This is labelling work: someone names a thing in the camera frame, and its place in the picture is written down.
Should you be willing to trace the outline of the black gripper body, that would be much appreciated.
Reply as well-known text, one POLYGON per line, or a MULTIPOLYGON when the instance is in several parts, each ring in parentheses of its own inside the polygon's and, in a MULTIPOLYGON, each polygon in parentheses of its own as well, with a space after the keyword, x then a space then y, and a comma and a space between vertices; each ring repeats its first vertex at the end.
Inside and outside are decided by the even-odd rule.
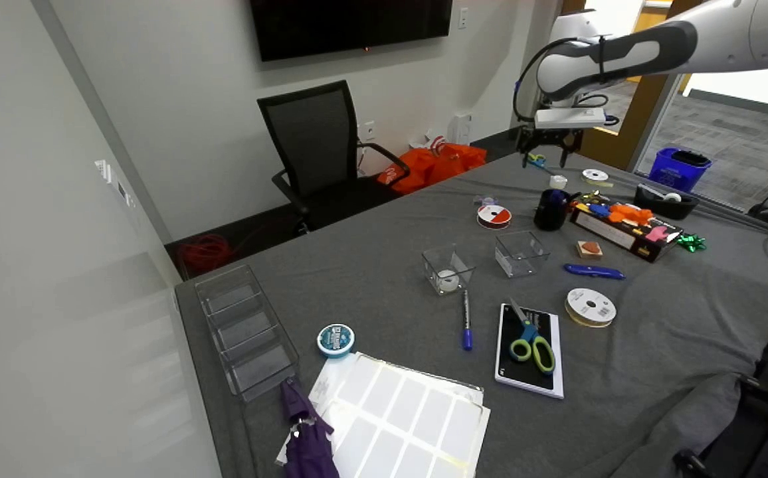
POLYGON ((583 129, 536 129, 536 128, 524 128, 519 132, 519 152, 530 154, 539 145, 558 145, 560 149, 560 162, 569 162, 571 154, 579 152, 583 145, 583 129))

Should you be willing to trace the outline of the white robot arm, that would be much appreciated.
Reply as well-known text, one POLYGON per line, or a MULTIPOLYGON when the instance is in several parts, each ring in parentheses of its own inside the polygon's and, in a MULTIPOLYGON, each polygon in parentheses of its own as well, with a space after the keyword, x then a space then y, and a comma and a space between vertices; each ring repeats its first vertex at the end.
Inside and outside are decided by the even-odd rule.
POLYGON ((560 0, 548 43, 524 65, 543 93, 534 112, 516 112, 524 154, 558 145, 560 158, 584 154, 629 166, 678 73, 768 69, 768 0, 676 0, 664 22, 629 34, 601 34, 583 4, 560 0), (605 112, 573 97, 627 76, 640 91, 624 124, 605 132, 605 112))

